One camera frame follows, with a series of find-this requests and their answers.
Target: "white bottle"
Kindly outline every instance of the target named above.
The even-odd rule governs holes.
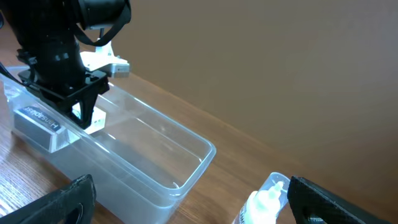
[[[275,224],[287,203],[289,183],[289,178],[273,172],[259,191],[251,193],[233,224]]]

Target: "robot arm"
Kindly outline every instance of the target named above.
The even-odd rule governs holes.
[[[87,128],[96,97],[109,86],[105,73],[85,68],[76,39],[88,45],[106,45],[131,20],[129,0],[2,0],[0,9],[22,47],[17,58],[30,67],[19,74],[22,84]],[[92,42],[78,23],[83,29],[112,28]],[[72,113],[77,103],[80,117]]]

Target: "wooden surface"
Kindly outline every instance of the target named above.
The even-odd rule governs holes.
[[[6,65],[17,64],[15,50],[18,44],[7,27],[0,30],[0,37],[0,61]],[[398,222],[398,208],[385,204],[386,198],[365,197],[352,190],[346,182],[308,169],[294,158],[256,141],[133,74],[129,78],[111,81],[207,138],[217,148],[217,155],[208,170],[192,188],[170,223],[231,223],[249,194],[257,190],[273,171],[287,176],[304,176],[381,218]],[[0,216],[68,183],[63,174],[11,134],[8,117],[6,99],[1,93]],[[397,192],[391,192],[391,198],[397,198]],[[99,220],[102,223],[120,222],[97,205],[94,223],[99,223]],[[289,206],[280,214],[278,223],[294,223]]]

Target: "label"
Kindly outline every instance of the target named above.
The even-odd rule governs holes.
[[[244,224],[244,214],[246,213],[246,204],[247,202],[243,205],[241,211],[239,212],[238,216],[236,216],[232,224]]]
[[[54,120],[50,115],[43,112],[38,107],[26,106],[24,108],[19,109],[19,112],[32,118],[35,121],[39,121],[46,128],[49,128],[55,132],[61,128],[61,125],[58,121]]]

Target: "transparent bin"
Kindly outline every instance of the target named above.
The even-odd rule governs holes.
[[[14,76],[25,69],[8,68]],[[68,178],[91,174],[97,201],[125,223],[165,223],[216,154],[211,142],[111,83],[96,101],[106,113],[104,128],[87,134],[20,84],[1,78],[12,131]],[[44,129],[17,113],[27,107],[55,120],[50,124],[57,128]],[[50,153],[54,146],[60,149]]]

